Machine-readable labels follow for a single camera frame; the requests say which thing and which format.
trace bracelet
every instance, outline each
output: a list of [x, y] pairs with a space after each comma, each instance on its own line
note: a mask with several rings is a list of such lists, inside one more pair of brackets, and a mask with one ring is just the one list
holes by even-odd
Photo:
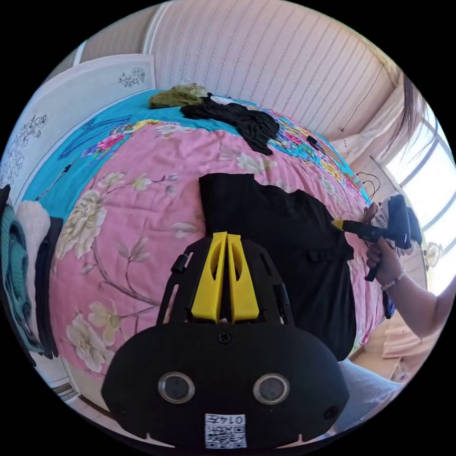
[[388, 288], [391, 288], [393, 285], [395, 285], [403, 276], [405, 275], [405, 268], [402, 268], [402, 271], [401, 273], [398, 275], [397, 278], [395, 278], [394, 280], [392, 280], [389, 284], [387, 285], [384, 285], [381, 290], [382, 291], [386, 291], [388, 290]]

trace yellow nozzle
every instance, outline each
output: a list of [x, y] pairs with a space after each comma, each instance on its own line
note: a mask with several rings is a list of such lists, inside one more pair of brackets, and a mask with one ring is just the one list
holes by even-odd
[[336, 228], [340, 229], [343, 231], [343, 223], [344, 223], [344, 220], [333, 220], [331, 222]]

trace sticker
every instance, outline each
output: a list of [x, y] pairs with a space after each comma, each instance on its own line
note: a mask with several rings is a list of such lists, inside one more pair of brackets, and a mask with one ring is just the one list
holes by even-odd
[[247, 448], [245, 415], [205, 415], [206, 448]]

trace yellow plastic bracket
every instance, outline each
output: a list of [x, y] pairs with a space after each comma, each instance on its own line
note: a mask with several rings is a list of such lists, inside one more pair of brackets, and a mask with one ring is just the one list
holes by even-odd
[[195, 318], [219, 321], [226, 245], [227, 232], [214, 233], [191, 308]]
[[241, 236], [228, 234], [227, 244], [232, 321], [235, 323], [239, 320], [255, 320], [259, 315], [259, 308]]

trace woman's hand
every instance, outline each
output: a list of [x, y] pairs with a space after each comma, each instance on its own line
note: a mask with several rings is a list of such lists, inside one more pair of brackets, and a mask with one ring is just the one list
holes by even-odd
[[377, 244], [369, 245], [369, 248], [367, 249], [367, 258], [366, 264], [369, 268], [375, 267], [380, 263], [375, 278], [382, 286], [397, 279], [402, 272], [402, 265], [400, 264], [396, 250], [382, 237]]
[[370, 224], [372, 222], [372, 219], [375, 217], [375, 214], [377, 214], [378, 210], [379, 207], [376, 203], [372, 203], [368, 208], [364, 208], [361, 222]]

